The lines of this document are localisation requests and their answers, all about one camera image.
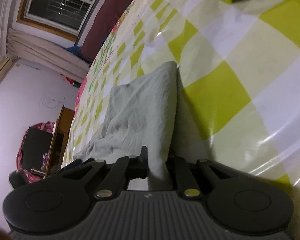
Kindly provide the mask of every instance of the window frame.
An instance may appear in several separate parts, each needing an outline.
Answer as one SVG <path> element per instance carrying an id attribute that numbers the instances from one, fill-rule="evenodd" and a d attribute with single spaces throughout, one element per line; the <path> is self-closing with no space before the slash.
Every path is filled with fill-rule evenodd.
<path id="1" fill-rule="evenodd" d="M 94 4 L 97 0 L 80 0 L 82 2 L 88 3 L 90 6 L 80 24 L 79 30 L 75 30 L 68 26 L 56 23 L 54 21 L 50 21 L 48 19 L 33 15 L 29 13 L 30 5 L 32 0 L 21 0 L 17 22 L 23 23 L 38 29 L 42 29 L 44 31 L 56 34 L 63 38 L 66 38 L 71 41 L 76 41 L 82 27 L 84 26 L 85 21 L 87 20 L 88 15 L 90 14 L 91 9 L 94 8 Z"/>

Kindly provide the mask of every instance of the air conditioner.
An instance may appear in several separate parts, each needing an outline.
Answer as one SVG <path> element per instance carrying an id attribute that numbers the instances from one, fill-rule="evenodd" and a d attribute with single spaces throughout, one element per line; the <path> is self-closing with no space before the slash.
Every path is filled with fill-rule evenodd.
<path id="1" fill-rule="evenodd" d="M 4 56 L 0 61 L 0 83 L 6 76 L 8 71 L 12 68 L 16 61 L 16 57 Z"/>

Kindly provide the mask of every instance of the wooden desk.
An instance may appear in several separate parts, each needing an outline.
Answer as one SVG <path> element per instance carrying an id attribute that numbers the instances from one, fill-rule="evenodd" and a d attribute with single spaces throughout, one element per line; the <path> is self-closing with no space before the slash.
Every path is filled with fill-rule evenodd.
<path id="1" fill-rule="evenodd" d="M 49 149 L 49 158 L 45 170 L 45 177 L 52 175 L 54 171 L 60 169 L 63 155 L 69 139 L 69 131 L 74 117 L 74 111 L 62 106 L 56 129 L 52 136 Z"/>

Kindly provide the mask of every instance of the ribbed gray panel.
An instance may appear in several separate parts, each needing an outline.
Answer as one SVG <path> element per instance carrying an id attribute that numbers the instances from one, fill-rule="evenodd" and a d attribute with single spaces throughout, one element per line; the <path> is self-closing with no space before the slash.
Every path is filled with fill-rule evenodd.
<path id="1" fill-rule="evenodd" d="M 289 240 L 284 233 L 241 236 L 213 222 L 198 202 L 176 192 L 123 191 L 117 199 L 98 202 L 80 224 L 59 234 L 28 236 L 12 232 L 15 240 Z"/>

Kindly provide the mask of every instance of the window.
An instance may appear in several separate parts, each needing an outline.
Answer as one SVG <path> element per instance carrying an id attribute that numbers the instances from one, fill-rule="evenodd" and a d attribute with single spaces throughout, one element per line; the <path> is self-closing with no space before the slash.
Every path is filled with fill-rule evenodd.
<path id="1" fill-rule="evenodd" d="M 23 0 L 18 20 L 75 40 L 95 2 L 96 0 Z"/>

